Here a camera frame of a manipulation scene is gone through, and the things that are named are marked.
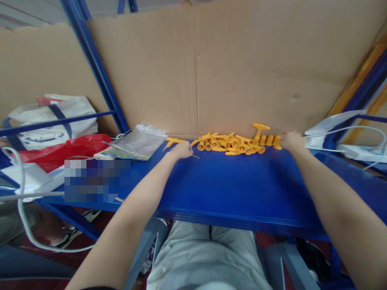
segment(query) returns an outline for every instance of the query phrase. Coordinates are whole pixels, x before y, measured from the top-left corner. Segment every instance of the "white tote bag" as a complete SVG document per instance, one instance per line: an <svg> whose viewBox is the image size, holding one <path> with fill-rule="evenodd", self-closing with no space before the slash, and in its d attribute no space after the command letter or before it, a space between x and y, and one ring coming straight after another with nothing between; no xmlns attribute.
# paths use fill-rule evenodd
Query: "white tote bag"
<svg viewBox="0 0 387 290"><path fill-rule="evenodd" d="M39 108L37 104L18 107L9 114L9 119L30 125L41 122L55 121L58 119L72 118L95 114L94 108L85 96L80 96L68 101ZM11 145L16 150L40 150L45 147L66 142L69 139L83 135L95 134L98 131L97 118L22 132L18 138L9 138Z"/></svg>

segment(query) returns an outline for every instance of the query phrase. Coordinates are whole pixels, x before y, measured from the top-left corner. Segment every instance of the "forearm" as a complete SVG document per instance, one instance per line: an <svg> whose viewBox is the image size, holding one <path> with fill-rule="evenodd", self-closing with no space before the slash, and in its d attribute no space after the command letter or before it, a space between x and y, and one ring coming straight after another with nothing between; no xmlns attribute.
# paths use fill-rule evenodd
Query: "forearm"
<svg viewBox="0 0 387 290"><path fill-rule="evenodd" d="M319 218L360 289L386 285L387 227L369 206L307 149L292 152Z"/></svg>
<svg viewBox="0 0 387 290"><path fill-rule="evenodd" d="M178 157L167 153L140 181L115 213L67 286L123 289L142 232L157 209Z"/></svg>
<svg viewBox="0 0 387 290"><path fill-rule="evenodd" d="M137 184L119 209L125 212L121 222L146 225L160 203L165 184L177 160L173 154L167 153Z"/></svg>

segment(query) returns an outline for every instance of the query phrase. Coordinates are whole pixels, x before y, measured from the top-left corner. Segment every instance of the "cardboard box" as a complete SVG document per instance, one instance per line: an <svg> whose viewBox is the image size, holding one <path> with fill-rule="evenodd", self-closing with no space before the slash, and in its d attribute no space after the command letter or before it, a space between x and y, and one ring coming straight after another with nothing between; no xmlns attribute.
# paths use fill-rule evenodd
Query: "cardboard box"
<svg viewBox="0 0 387 290"><path fill-rule="evenodd" d="M252 136L254 122L271 134L314 126L386 15L385 0L224 0L95 18L89 27L129 127L146 121L193 139ZM58 93L106 110L69 26L2 31L0 42L1 94L14 98L12 108Z"/></svg>

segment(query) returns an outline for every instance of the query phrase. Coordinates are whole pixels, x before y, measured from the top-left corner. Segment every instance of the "navy blue strap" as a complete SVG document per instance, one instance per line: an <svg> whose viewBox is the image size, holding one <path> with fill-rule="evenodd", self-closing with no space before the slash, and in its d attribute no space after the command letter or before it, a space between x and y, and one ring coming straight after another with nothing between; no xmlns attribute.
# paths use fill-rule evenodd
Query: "navy blue strap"
<svg viewBox="0 0 387 290"><path fill-rule="evenodd" d="M3 128L11 128L11 124L9 123L9 120L11 120L12 118L5 118L3 120ZM7 137L7 140L8 140L8 143L17 151L24 151L24 150L27 150L23 143L20 141L19 137L14 134L14 135L8 135L6 136Z"/></svg>
<svg viewBox="0 0 387 290"><path fill-rule="evenodd" d="M66 117L63 115L62 111L58 108L57 105L48 105L51 109L51 111L54 113L54 115L59 119L66 119ZM63 124L63 127L66 129L67 134L69 135L69 139L73 138L73 131L71 130L71 126L69 123Z"/></svg>

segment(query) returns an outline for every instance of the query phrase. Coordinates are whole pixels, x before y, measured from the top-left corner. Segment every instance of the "person's right hand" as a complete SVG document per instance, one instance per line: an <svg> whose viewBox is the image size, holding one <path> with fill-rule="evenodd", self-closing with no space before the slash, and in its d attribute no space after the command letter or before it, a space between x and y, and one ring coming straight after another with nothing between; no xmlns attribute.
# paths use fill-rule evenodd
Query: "person's right hand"
<svg viewBox="0 0 387 290"><path fill-rule="evenodd" d="M176 147L170 152L171 155L177 158L188 158L192 156L194 152L192 151L192 146L188 141L181 142L176 145Z"/></svg>
<svg viewBox="0 0 387 290"><path fill-rule="evenodd" d="M282 139L280 140L282 148L288 150L290 153L296 150L307 150L305 148L306 138L301 137L300 133L296 131L285 131L282 133Z"/></svg>

